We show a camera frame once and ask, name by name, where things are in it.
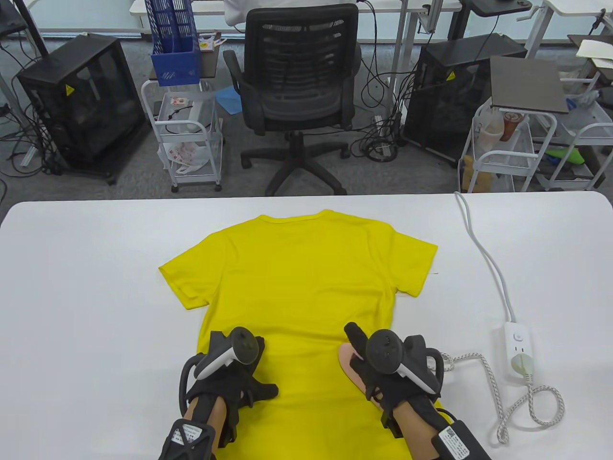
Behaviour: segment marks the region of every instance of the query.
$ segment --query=white desk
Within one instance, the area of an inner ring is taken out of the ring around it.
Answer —
[[[533,59],[536,56],[554,13],[568,17],[594,16],[596,18],[603,8],[608,14],[611,14],[613,2],[611,0],[544,0],[526,41],[525,47],[528,50],[526,58]]]
[[[466,199],[518,320],[531,329],[536,383],[556,386],[567,411],[540,431],[523,407],[509,427],[510,446],[492,447],[496,415],[477,362],[447,374],[444,404],[494,459],[609,458],[611,206],[592,192]],[[438,244],[421,296],[398,298],[394,329],[423,334],[453,355],[483,353],[506,407],[524,393],[503,378],[501,296],[453,195],[22,203],[0,227],[3,457],[157,458],[179,417],[180,370],[205,314],[185,311],[157,267],[260,214],[322,209],[386,221]],[[535,405],[542,418],[553,415],[550,396]]]
[[[394,48],[394,58],[392,60],[392,69],[390,72],[390,88],[393,91],[387,92],[386,112],[390,115],[390,110],[393,103],[393,98],[398,97],[396,86],[397,73],[408,72],[411,69],[411,52],[415,41],[415,32],[417,29],[417,15],[419,13],[427,13],[424,5],[431,4],[432,0],[372,0],[371,2],[377,13],[400,13],[398,20],[398,32],[396,34],[396,44]],[[358,3],[360,13],[371,14],[371,10],[365,3]],[[459,0],[445,0],[443,2],[442,12],[455,12],[462,9],[462,3]],[[194,16],[201,15],[223,15],[224,3],[222,1],[195,1],[192,3]],[[145,8],[145,0],[135,0],[130,8],[130,14],[140,18],[147,18],[147,10]]]

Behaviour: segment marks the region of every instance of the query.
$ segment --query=black office chair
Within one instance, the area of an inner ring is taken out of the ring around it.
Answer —
[[[352,129],[354,78],[362,59],[357,16],[355,4],[255,9],[247,15],[244,72],[234,51],[224,51],[245,124],[258,136],[284,131],[289,141],[287,149],[259,148],[240,155],[244,169],[251,167],[252,158],[284,162],[266,196],[273,196],[299,167],[332,187],[335,195],[347,194],[313,157],[340,150],[341,158],[349,158],[349,144],[306,147],[300,130],[332,125]]]

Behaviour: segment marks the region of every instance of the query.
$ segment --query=black glove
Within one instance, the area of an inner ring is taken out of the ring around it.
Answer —
[[[426,423],[439,431],[449,425],[433,406],[434,401],[440,397],[440,394],[431,395],[426,393],[410,379],[401,377],[399,374],[382,374],[375,370],[366,359],[363,359],[366,357],[368,337],[357,324],[348,323],[345,326],[345,334],[347,334],[347,338],[357,354],[360,355],[351,358],[349,364],[366,386],[366,399],[374,399],[383,409],[381,422],[385,428],[389,428],[394,433],[394,436],[402,437],[402,433],[394,420],[392,412],[405,401],[411,404],[415,412]],[[404,346],[406,348],[408,348],[410,340],[410,337],[405,339]],[[443,369],[437,369],[437,371],[437,377],[440,376],[439,379],[442,385]]]
[[[223,398],[226,403],[227,415],[219,439],[219,447],[225,447],[229,442],[236,440],[238,410],[240,408],[246,406],[253,407],[255,402],[273,399],[279,394],[279,388],[276,385],[261,383],[253,377],[253,373],[256,371],[265,348],[262,337],[256,337],[256,340],[259,346],[259,354],[253,363],[242,364],[234,361],[227,367],[222,366],[209,377],[203,380],[196,380],[194,386],[185,395],[185,398],[180,396],[179,402],[183,405],[185,405],[185,401],[191,402],[194,398],[198,397],[199,401],[196,405],[196,411],[200,407],[200,400],[207,400],[203,407],[206,407],[209,413],[217,397]],[[202,354],[197,356],[198,360],[193,360],[195,362],[189,369],[204,357]],[[183,406],[181,407],[181,413],[185,414]]]

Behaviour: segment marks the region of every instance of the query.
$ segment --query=t-shirt sleeve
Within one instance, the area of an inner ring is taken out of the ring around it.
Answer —
[[[438,247],[392,230],[387,265],[392,283],[417,297],[424,288]]]
[[[206,307],[211,303],[226,262],[226,238],[213,233],[192,249],[177,256],[159,271],[188,309]]]

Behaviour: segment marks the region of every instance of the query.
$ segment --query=gray carpet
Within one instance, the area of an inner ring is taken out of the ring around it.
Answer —
[[[50,48],[56,48],[61,41],[49,42]],[[4,45],[18,59],[26,62],[18,42],[8,41]],[[239,54],[242,61],[242,46],[230,44]],[[135,84],[140,86],[147,78],[151,68],[149,53],[151,44],[127,40],[123,42],[123,49],[132,72]],[[29,45],[25,44],[25,50],[29,51]],[[363,46],[363,53],[367,62],[370,62],[373,47]],[[390,45],[380,45],[378,48],[379,71],[389,70],[393,48]],[[544,51],[539,58],[554,59],[560,65],[572,67],[581,63],[574,57],[572,50],[561,49]],[[0,68],[5,79],[10,79],[18,70],[17,64],[0,52]],[[367,77],[367,72],[362,66],[356,83],[356,103],[360,106],[354,119],[354,127],[370,124],[373,115],[371,109],[364,107],[360,100],[360,90]],[[27,97],[15,82],[22,106],[29,102]],[[223,59],[219,60],[218,76],[212,82],[216,89],[230,85],[230,77]],[[378,94],[380,88],[372,85],[373,94]],[[367,96],[367,103],[372,102]],[[149,198],[191,198],[191,197],[234,197],[234,196],[262,196],[264,189],[272,175],[279,168],[279,164],[267,161],[254,161],[253,168],[243,170],[240,167],[239,154],[247,148],[264,146],[283,146],[285,141],[282,134],[268,134],[265,137],[255,136],[243,123],[241,115],[234,117],[220,109],[224,117],[224,133],[227,144],[224,149],[223,161],[223,190],[213,191],[213,185],[189,185],[182,186],[179,193],[170,192],[170,179],[158,156],[157,143],[153,134],[150,134],[142,146],[134,153],[134,156],[119,177],[115,186],[108,186],[105,182],[89,178],[64,176],[49,176],[38,174],[31,178],[8,178],[1,176],[8,184],[8,193],[0,205],[0,221],[14,204],[21,201],[54,201],[54,200],[98,200],[98,199],[149,199]],[[16,130],[13,123],[0,126],[0,136]],[[307,143],[321,142],[326,138],[343,139],[353,141],[361,136],[359,133],[331,134],[328,136],[309,136]],[[0,169],[11,173],[10,164],[4,159],[8,157],[13,145],[8,142],[0,144]],[[18,151],[27,150],[27,145],[22,145]],[[341,160],[335,153],[318,158],[318,162],[335,175],[349,194],[394,194],[394,193],[450,193],[456,188],[455,170],[450,165],[418,148],[405,147],[400,149],[398,158],[387,164],[379,164],[365,158],[350,158]],[[32,162],[32,167],[37,166],[37,161]],[[606,181],[601,187],[609,199],[613,199],[613,185]],[[304,171],[294,172],[292,177],[281,187],[278,195],[326,195],[331,190],[322,182],[315,179]]]

